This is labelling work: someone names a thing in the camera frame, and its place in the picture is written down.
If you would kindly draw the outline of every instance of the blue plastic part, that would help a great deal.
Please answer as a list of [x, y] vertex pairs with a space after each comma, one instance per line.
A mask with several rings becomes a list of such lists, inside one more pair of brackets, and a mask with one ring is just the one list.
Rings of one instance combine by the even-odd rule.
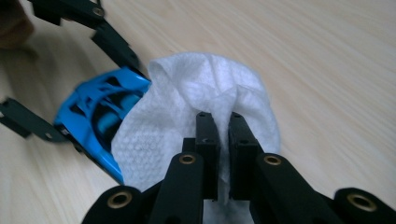
[[54, 121], [75, 145], [123, 183], [110, 142], [120, 122], [149, 89], [150, 82], [128, 68], [105, 73], [80, 84], [64, 101]]

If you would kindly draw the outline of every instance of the metal screw hole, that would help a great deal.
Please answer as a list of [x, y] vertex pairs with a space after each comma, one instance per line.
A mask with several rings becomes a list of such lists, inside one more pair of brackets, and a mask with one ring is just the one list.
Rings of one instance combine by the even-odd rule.
[[180, 156], [180, 158], [178, 160], [181, 163], [186, 164], [186, 165], [195, 163], [195, 157], [192, 155], [182, 155], [182, 156]]
[[53, 138], [52, 134], [50, 134], [50, 133], [46, 133], [46, 137], [47, 137], [47, 139], [52, 139]]
[[126, 206], [132, 200], [132, 193], [126, 190], [119, 191], [107, 200], [107, 206], [118, 209]]
[[94, 7], [94, 8], [92, 9], [92, 12], [93, 12], [96, 16], [100, 16], [100, 17], [103, 17], [103, 16], [105, 15], [105, 12], [104, 12], [101, 8], [99, 8], [99, 7]]
[[270, 165], [280, 165], [282, 163], [282, 160], [276, 156], [265, 156], [264, 161]]
[[369, 198], [356, 194], [350, 193], [346, 196], [347, 200], [352, 203], [355, 207], [366, 211], [366, 212], [374, 212], [376, 210], [376, 204], [371, 201]]

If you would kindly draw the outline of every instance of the white wipe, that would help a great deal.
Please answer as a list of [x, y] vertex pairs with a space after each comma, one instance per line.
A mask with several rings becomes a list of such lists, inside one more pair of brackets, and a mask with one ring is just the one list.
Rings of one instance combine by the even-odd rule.
[[112, 142], [125, 185], [145, 190], [161, 181], [172, 157], [181, 152], [183, 138], [195, 137], [197, 113], [208, 112], [221, 142], [220, 180], [219, 201], [205, 203], [204, 222], [246, 223], [247, 203], [228, 201], [227, 132], [231, 113], [236, 112], [245, 118], [265, 152], [279, 151], [276, 119], [260, 76], [241, 63], [198, 52], [151, 61], [148, 73], [151, 87]]

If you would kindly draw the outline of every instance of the wood grain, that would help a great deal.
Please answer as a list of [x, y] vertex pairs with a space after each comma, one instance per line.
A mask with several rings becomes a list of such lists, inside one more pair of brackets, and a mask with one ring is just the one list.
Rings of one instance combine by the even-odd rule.
[[[22, 2], [30, 11], [28, 2]], [[396, 2], [113, 0], [106, 17], [142, 64], [209, 51], [262, 75], [281, 154], [319, 192], [372, 192], [396, 208]], [[31, 16], [26, 45], [0, 50], [0, 98], [47, 120], [81, 81], [116, 68], [75, 22]], [[78, 223], [116, 183], [70, 145], [0, 126], [0, 223]]]

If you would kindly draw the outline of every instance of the textured fabric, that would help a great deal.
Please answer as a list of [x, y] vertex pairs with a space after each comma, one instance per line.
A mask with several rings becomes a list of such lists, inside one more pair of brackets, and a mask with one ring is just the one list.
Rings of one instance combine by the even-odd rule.
[[[148, 73], [151, 87], [122, 122], [112, 142], [125, 184], [145, 190], [162, 180], [172, 157], [181, 152], [183, 138], [195, 136], [196, 114], [205, 111], [212, 114], [221, 142], [219, 206], [205, 204], [205, 223], [209, 219], [224, 222], [235, 213], [235, 207], [244, 210], [240, 214], [247, 214], [246, 203], [227, 200], [227, 132], [231, 113], [239, 113], [266, 152], [279, 151], [276, 119], [260, 77], [241, 63], [198, 52], [154, 60]], [[234, 223], [241, 223], [236, 216]]]

